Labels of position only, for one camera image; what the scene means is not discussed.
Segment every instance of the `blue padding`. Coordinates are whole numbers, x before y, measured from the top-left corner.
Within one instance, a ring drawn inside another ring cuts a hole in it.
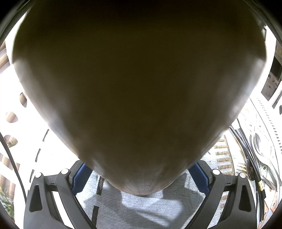
[[[205,193],[207,196],[210,192],[209,180],[204,171],[201,169],[198,163],[195,163],[189,170],[197,188],[200,192]]]
[[[80,169],[77,171],[76,175],[73,177],[72,180],[72,193],[76,195],[77,193],[81,192],[92,173],[92,169],[87,167],[87,165],[83,164]]]

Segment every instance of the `silver screw head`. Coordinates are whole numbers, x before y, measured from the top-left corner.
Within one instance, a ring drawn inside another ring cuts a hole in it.
[[[35,177],[39,178],[39,177],[41,177],[41,175],[42,175],[42,173],[37,173],[37,174],[35,174]]]
[[[240,177],[245,178],[245,177],[246,177],[246,174],[240,173]]]
[[[67,174],[68,172],[69,172],[68,169],[63,169],[63,170],[61,171],[62,174]]]
[[[218,169],[214,169],[212,172],[213,172],[214,175],[219,175],[220,174],[220,171]]]

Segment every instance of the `black frame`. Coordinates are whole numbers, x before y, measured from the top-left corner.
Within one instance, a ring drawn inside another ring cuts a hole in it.
[[[268,25],[278,42],[282,45],[282,14],[277,1],[274,0],[244,0],[246,4]],[[9,31],[20,17],[32,6],[34,0],[8,0],[6,5],[0,8],[0,43],[2,43]],[[264,229],[282,228],[282,204],[280,203],[264,225]],[[0,204],[1,228],[18,229],[11,220],[4,207]]]
[[[25,207],[24,229],[69,228],[63,224],[52,191],[59,193],[75,229],[96,229],[72,192],[74,177],[82,167],[83,162],[76,161],[70,170],[62,170],[62,172],[65,171],[64,173],[60,172],[58,175],[51,176],[39,173],[40,176],[33,179]],[[88,179],[92,170],[88,167],[87,170]],[[192,166],[189,172],[198,189],[205,190],[206,197],[185,229],[207,228],[224,191],[229,191],[225,207],[218,223],[212,228],[257,228],[257,210],[248,178],[244,173],[238,176],[224,175],[218,169],[212,170],[202,160]]]

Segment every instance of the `large brown object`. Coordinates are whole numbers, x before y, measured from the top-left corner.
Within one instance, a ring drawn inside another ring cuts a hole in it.
[[[237,117],[265,62],[239,1],[38,1],[13,62],[40,115],[116,188],[171,184]]]

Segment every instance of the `black cable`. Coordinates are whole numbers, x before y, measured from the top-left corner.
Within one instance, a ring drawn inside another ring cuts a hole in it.
[[[16,176],[17,176],[17,178],[19,180],[19,184],[21,185],[21,190],[23,191],[23,198],[25,199],[25,203],[26,203],[27,202],[27,196],[25,194],[25,188],[23,187],[23,182],[21,181],[21,178],[19,176],[19,172],[17,170],[16,164],[15,164],[14,159],[12,157],[12,154],[11,154],[11,152],[9,150],[9,147],[7,146],[7,143],[6,143],[5,139],[3,138],[3,135],[1,134],[1,132],[0,132],[0,141],[1,141],[4,149],[6,150],[6,153],[7,153],[8,157],[9,157],[9,159],[11,161],[12,167],[13,167],[13,169],[14,169],[14,171],[16,173]]]
[[[265,190],[264,188],[261,187],[262,181],[261,181],[261,176],[259,173],[258,165],[254,159],[254,156],[251,151],[251,147],[246,139],[246,136],[243,131],[240,131],[241,127],[239,130],[235,130],[232,126],[230,126],[230,130],[240,143],[241,147],[243,148],[243,151],[245,153],[245,156],[248,158],[250,161],[250,164],[253,168],[254,171],[254,176],[255,176],[255,181],[256,181],[256,188],[257,188],[257,194],[258,194],[258,199],[259,199],[259,219],[260,221],[263,220],[264,218],[264,199],[266,197]]]
[[[249,157],[245,155],[246,157],[246,167],[247,167],[247,174],[249,175],[250,180],[255,180],[255,172],[252,168],[251,162],[249,160]]]

